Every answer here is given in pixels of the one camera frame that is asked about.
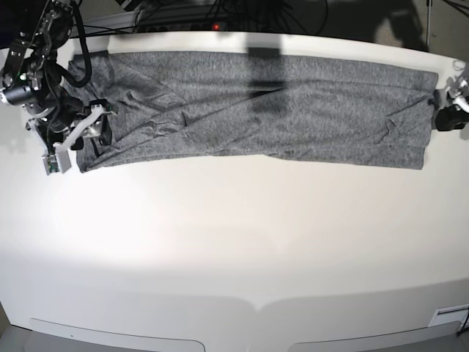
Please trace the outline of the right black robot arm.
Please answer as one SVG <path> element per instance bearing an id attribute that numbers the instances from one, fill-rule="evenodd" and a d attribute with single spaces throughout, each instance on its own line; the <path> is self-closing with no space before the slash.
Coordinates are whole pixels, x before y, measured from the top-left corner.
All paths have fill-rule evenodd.
<path id="1" fill-rule="evenodd" d="M 1 101 L 22 106 L 31 115 L 27 130 L 38 135 L 46 155 L 57 147 L 81 150 L 85 139 L 108 146 L 112 131 L 108 116 L 116 109 L 105 99 L 88 105 L 70 95 L 61 85 L 83 88 L 91 80 L 91 55 L 84 23 L 76 1 L 10 1 L 19 10 L 20 26 L 10 44 L 1 70 Z M 84 75 L 75 77 L 57 62 L 57 54 L 73 29 L 84 60 Z"/>

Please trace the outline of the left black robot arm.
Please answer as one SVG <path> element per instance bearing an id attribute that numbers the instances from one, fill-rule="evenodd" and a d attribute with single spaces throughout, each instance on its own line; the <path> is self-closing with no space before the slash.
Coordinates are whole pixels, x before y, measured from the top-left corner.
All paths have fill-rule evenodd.
<path id="1" fill-rule="evenodd" d="M 462 130 L 468 125 L 468 64 L 435 93 L 434 126 L 437 131 Z"/>

